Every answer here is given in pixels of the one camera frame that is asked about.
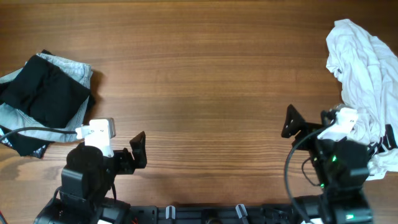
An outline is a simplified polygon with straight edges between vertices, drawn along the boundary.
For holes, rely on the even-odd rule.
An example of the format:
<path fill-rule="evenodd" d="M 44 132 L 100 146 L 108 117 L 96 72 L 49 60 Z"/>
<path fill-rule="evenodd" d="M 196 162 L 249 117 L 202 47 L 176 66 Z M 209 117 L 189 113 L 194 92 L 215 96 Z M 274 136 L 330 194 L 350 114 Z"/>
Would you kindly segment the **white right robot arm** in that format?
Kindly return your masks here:
<path fill-rule="evenodd" d="M 294 137 L 284 164 L 284 185 L 296 219 L 314 223 L 372 223 L 373 211 L 363 192 L 369 177 L 368 147 L 348 139 L 358 120 L 352 108 L 322 111 L 321 122 L 308 123 L 288 105 L 283 138 Z M 294 197 L 289 185 L 289 165 L 296 151 L 307 151 L 318 178 L 316 196 Z"/>

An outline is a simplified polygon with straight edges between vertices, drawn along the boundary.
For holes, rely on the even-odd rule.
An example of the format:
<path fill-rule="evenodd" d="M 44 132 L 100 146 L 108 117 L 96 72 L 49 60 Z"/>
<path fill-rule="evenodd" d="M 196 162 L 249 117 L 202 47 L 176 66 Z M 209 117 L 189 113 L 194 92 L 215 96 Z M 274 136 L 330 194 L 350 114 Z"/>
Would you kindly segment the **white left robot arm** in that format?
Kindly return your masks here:
<path fill-rule="evenodd" d="M 130 140 L 126 148 L 106 157 L 94 146 L 80 143 L 67 155 L 62 184 L 34 222 L 48 223 L 132 223 L 131 205 L 116 198 L 117 175 L 132 175 L 147 165 L 146 134 Z"/>

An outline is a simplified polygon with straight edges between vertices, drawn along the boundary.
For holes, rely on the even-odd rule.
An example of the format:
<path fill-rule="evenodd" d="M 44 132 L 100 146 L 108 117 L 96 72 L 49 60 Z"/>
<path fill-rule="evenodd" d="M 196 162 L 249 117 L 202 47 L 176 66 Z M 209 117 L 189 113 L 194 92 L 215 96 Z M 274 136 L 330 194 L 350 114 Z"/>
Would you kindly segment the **dark green polo shirt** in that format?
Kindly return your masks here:
<path fill-rule="evenodd" d="M 90 93 L 60 67 L 34 55 L 1 87 L 1 102 L 48 128 L 66 128 Z"/>

